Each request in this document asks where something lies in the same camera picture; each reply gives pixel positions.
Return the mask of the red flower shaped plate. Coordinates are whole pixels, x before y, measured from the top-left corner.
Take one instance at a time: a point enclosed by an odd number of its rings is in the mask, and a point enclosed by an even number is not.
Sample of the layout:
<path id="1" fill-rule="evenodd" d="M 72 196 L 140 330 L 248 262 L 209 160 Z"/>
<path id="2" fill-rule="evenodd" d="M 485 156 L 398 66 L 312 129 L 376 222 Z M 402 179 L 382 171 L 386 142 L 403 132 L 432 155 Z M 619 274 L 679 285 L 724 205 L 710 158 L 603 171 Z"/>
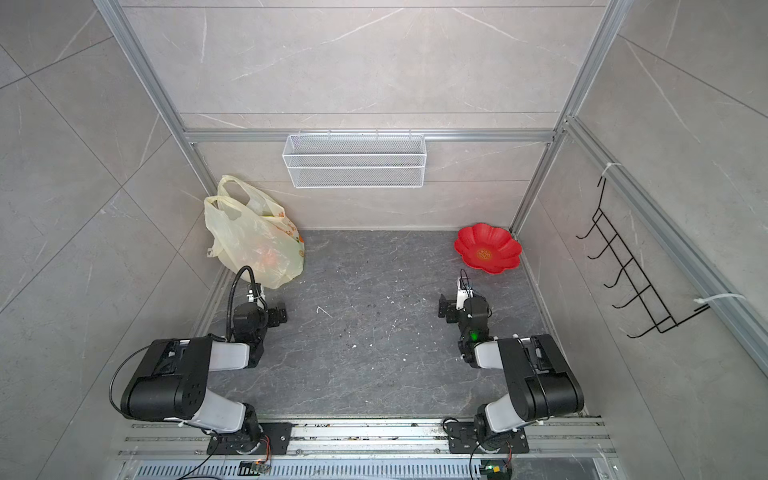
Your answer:
<path id="1" fill-rule="evenodd" d="M 493 275 L 515 269 L 521 263 L 520 243 L 508 230 L 486 223 L 462 228 L 454 249 L 468 267 Z"/>

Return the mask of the yellow plastic bag fruit print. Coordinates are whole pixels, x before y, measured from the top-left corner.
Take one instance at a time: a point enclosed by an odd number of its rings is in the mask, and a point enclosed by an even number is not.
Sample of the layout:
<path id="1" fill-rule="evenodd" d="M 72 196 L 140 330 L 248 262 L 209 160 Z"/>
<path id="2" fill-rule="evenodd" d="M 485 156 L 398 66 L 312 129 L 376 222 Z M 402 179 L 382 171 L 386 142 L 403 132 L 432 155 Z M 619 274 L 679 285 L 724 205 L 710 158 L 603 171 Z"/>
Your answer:
<path id="1" fill-rule="evenodd" d="M 224 175 L 217 194 L 204 199 L 204 218 L 213 236 L 207 256 L 232 272 L 248 265 L 256 281 L 268 289 L 302 274 L 304 240 L 285 209 L 261 190 Z"/>

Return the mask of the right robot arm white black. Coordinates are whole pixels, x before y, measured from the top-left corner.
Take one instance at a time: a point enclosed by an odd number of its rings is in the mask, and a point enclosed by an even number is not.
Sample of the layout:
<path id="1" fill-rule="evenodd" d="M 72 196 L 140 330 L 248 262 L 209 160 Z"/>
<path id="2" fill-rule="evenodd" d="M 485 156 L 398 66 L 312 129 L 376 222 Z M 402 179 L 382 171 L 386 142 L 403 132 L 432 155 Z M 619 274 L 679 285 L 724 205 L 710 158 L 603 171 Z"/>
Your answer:
<path id="1" fill-rule="evenodd" d="M 499 442 L 531 423 L 583 409 L 582 388 L 551 335 L 493 336 L 490 305 L 471 291 L 458 293 L 454 301 L 441 296 L 438 316 L 458 326 L 458 349 L 467 364 L 504 375 L 507 393 L 475 415 L 477 440 Z"/>

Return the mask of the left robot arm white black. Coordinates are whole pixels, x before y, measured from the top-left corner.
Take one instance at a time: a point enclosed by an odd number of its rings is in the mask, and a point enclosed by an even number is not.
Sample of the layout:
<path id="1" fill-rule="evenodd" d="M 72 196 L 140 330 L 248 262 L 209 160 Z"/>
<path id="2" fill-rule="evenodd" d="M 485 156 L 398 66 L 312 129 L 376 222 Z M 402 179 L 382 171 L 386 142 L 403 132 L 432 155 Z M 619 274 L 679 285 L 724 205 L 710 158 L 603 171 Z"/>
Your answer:
<path id="1" fill-rule="evenodd" d="M 141 361 L 120 401 L 111 405 L 128 420 L 182 423 L 206 432 L 219 445 L 253 449 L 264 437 L 255 408 L 210 390 L 209 374 L 255 368 L 268 330 L 286 322 L 282 303 L 244 303 L 228 319 L 225 337 L 155 340 L 139 350 Z"/>

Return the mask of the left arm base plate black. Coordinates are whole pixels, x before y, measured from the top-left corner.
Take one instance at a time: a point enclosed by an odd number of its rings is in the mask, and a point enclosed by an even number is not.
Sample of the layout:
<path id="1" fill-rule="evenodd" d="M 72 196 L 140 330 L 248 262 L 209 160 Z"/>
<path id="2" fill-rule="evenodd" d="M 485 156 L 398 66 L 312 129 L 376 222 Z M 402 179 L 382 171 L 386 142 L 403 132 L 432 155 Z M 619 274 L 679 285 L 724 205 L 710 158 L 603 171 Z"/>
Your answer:
<path id="1" fill-rule="evenodd" d="M 206 449 L 207 455 L 285 455 L 293 424 L 288 422 L 262 423 L 254 431 L 246 428 L 238 432 L 215 434 Z"/>

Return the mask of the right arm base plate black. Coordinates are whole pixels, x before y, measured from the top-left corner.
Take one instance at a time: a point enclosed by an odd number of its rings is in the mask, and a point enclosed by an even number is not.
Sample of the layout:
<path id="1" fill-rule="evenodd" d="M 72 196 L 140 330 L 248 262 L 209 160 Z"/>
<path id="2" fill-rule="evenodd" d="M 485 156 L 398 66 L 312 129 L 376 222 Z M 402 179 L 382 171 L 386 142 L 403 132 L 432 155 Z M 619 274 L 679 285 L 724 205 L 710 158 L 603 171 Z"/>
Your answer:
<path id="1" fill-rule="evenodd" d="M 523 429 L 504 433 L 481 433 L 473 422 L 447 418 L 441 423 L 451 454 L 497 453 L 525 454 L 530 452 Z"/>

